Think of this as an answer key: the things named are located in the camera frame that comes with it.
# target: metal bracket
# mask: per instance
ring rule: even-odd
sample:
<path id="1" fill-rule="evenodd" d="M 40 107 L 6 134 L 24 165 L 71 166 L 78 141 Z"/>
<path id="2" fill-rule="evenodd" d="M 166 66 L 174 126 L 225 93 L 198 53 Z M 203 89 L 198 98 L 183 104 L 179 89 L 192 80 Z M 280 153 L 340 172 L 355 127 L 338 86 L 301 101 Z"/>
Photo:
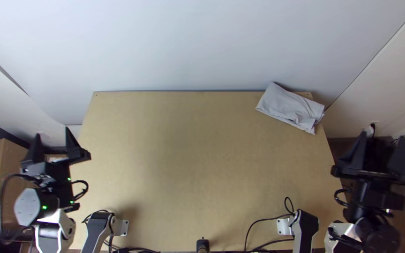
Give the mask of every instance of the metal bracket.
<path id="1" fill-rule="evenodd" d="M 111 220 L 113 236 L 126 236 L 128 235 L 129 221 L 119 220 L 113 216 Z"/>
<path id="2" fill-rule="evenodd" d="M 350 237 L 356 241 L 362 242 L 359 236 L 356 234 L 355 224 L 333 222 L 329 225 L 329 227 L 333 228 L 334 232 L 339 236 L 346 235 L 347 237 Z M 329 232 L 326 232 L 326 235 L 324 236 L 324 246 L 326 248 L 326 252 L 334 252 L 334 249 L 338 243 L 339 241 L 331 240 Z"/>
<path id="3" fill-rule="evenodd" d="M 293 216 L 276 220 L 279 235 L 294 235 L 292 228 L 289 226 L 293 220 Z"/>

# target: white wall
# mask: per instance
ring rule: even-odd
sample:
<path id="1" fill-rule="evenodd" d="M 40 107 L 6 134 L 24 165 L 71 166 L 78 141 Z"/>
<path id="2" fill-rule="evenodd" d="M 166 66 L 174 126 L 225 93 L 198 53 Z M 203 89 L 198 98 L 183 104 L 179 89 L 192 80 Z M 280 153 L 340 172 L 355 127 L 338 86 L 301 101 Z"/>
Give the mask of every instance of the white wall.
<path id="1" fill-rule="evenodd" d="M 0 127 L 24 139 L 37 132 L 49 146 L 65 145 L 65 127 L 48 116 L 39 106 L 0 71 Z"/>
<path id="2" fill-rule="evenodd" d="M 0 0 L 0 65 L 81 124 L 96 90 L 265 89 L 330 104 L 405 22 L 405 0 Z"/>
<path id="3" fill-rule="evenodd" d="M 405 134 L 405 24 L 327 109 L 328 137 L 354 137 L 377 121 L 377 135 Z"/>
<path id="4" fill-rule="evenodd" d="M 79 134 L 81 133 L 82 125 L 68 125 L 67 127 L 70 129 L 70 131 L 71 131 L 71 133 L 73 134 L 73 136 L 74 136 L 76 139 L 78 139 L 78 138 L 79 138 Z"/>

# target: folded towel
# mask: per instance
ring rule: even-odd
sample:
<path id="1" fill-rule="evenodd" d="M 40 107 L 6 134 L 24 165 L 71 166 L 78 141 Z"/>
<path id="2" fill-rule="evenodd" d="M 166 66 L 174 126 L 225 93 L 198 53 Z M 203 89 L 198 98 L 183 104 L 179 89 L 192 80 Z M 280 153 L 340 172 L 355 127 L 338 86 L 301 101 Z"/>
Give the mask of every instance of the folded towel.
<path id="1" fill-rule="evenodd" d="M 324 116 L 324 105 L 270 83 L 256 110 L 294 127 L 315 134 L 314 125 Z"/>

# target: white backdrop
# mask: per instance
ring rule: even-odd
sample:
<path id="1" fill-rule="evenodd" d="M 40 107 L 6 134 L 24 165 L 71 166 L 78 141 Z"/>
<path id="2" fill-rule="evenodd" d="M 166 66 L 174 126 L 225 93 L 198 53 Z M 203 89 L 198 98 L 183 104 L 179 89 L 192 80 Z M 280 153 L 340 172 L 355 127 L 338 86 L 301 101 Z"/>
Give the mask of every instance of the white backdrop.
<path id="1" fill-rule="evenodd" d="M 44 145 L 65 146 L 65 126 L 46 114 L 1 72 L 0 128 L 29 143 L 39 133 Z"/>
<path id="2" fill-rule="evenodd" d="M 97 90 L 277 81 L 328 105 L 404 21 L 405 0 L 0 0 L 0 65 L 63 124 Z"/>

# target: wooden table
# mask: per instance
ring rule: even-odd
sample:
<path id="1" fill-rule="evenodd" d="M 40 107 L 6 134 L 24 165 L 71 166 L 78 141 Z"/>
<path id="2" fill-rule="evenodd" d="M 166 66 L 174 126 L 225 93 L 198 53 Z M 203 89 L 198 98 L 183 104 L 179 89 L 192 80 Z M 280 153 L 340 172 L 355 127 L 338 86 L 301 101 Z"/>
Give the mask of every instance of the wooden table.
<path id="1" fill-rule="evenodd" d="M 95 92 L 79 138 L 92 160 L 71 168 L 90 190 L 70 216 L 109 209 L 128 219 L 118 246 L 194 251 L 205 237 L 213 251 L 237 251 L 253 221 L 286 213 L 289 196 L 319 217 L 314 247 L 323 247 L 327 226 L 343 218 L 323 127 L 310 135 L 256 111 L 262 94 Z M 86 231 L 79 223 L 71 248 L 82 248 Z M 258 223 L 248 249 L 279 238 L 274 221 Z"/>

